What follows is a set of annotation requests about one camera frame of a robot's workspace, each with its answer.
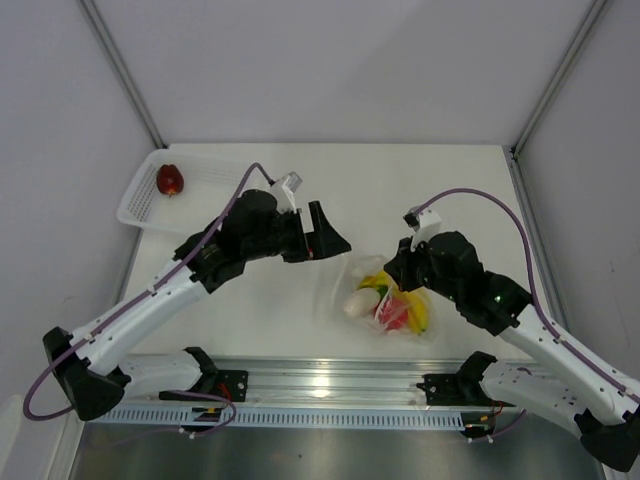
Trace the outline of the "clear zip top bag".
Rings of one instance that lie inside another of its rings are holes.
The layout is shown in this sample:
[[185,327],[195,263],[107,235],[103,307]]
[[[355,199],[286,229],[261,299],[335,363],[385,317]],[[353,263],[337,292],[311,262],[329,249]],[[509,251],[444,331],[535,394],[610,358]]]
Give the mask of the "clear zip top bag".
[[352,255],[331,291],[336,316],[378,336],[429,342],[438,334],[432,302],[424,288],[403,292],[385,270],[382,255]]

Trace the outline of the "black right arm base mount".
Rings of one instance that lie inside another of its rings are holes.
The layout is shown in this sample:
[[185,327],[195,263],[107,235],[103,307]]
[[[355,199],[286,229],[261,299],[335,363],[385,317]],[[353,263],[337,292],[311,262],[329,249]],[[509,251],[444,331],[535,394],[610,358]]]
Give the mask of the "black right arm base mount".
[[415,384],[430,406],[497,406],[500,401],[487,396],[477,379],[461,374],[425,374]]

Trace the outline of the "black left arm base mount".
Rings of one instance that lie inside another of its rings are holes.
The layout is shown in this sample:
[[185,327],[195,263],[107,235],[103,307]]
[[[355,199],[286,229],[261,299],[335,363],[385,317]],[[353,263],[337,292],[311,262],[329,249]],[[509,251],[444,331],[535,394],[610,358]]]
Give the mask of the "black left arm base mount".
[[233,403],[246,401],[249,372],[246,370],[218,370],[215,373],[204,373],[188,390],[162,391],[159,399],[163,401],[204,401],[220,397]]

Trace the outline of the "dark red mangosteen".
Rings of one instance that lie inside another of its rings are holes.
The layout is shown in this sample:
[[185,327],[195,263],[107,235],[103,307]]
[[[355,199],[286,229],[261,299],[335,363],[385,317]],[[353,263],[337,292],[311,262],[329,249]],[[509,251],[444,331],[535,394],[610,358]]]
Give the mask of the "dark red mangosteen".
[[175,165],[163,164],[157,171],[156,187],[163,195],[178,195],[184,189],[184,178]]

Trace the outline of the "white radish with green top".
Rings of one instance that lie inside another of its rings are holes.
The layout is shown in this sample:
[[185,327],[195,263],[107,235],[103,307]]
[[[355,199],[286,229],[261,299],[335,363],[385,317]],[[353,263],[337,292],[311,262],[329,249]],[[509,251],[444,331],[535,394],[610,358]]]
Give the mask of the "white radish with green top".
[[343,302],[343,312],[349,318],[364,317],[374,312],[388,289],[384,286],[356,290]]

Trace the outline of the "yellow banana bunch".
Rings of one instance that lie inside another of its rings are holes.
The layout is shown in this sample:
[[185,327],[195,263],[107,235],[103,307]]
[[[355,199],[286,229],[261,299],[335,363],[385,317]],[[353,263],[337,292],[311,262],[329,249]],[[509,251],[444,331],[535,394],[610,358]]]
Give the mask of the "yellow banana bunch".
[[[358,284],[358,289],[365,287],[377,288],[384,286],[388,289],[385,297],[395,296],[404,300],[409,305],[409,321],[408,326],[400,331],[401,333],[411,333],[415,336],[422,336],[426,333],[430,321],[430,300],[424,289],[418,289],[416,292],[400,291],[391,277],[384,271],[380,271],[375,275],[365,276]],[[370,313],[373,326],[383,333],[392,331],[383,331],[374,320],[374,312]]]

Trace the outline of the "red apple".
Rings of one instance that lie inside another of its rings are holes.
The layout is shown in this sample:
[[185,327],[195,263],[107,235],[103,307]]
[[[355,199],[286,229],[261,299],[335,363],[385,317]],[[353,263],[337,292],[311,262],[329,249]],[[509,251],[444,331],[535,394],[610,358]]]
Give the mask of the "red apple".
[[376,308],[374,320],[385,332],[401,330],[408,326],[409,305],[395,296],[385,297]]

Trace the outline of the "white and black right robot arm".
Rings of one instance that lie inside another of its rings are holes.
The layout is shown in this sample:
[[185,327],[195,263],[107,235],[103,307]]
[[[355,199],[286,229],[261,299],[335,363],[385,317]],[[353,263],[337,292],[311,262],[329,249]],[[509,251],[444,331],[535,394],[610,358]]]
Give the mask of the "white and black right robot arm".
[[424,287],[451,300],[467,322],[517,347],[555,378],[519,374],[479,353],[483,367],[456,380],[464,401],[488,396],[517,405],[575,435],[600,463],[631,470],[639,455],[638,380],[546,319],[517,282],[486,270],[461,233],[440,233],[418,246],[404,238],[384,270],[403,291]]

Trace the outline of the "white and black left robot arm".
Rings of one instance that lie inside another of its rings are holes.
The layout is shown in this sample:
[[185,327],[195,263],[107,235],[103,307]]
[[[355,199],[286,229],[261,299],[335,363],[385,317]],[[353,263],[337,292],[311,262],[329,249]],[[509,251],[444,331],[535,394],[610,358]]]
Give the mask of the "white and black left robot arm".
[[247,190],[177,248],[137,296],[72,332],[50,330],[44,349],[78,417],[94,420],[125,399],[147,394],[204,400],[219,393],[220,372],[200,347],[149,357],[131,351],[182,309],[242,275],[250,261],[279,256],[302,263],[350,251],[319,202],[311,202],[309,212],[313,229],[307,232],[297,209],[279,208],[267,191]]

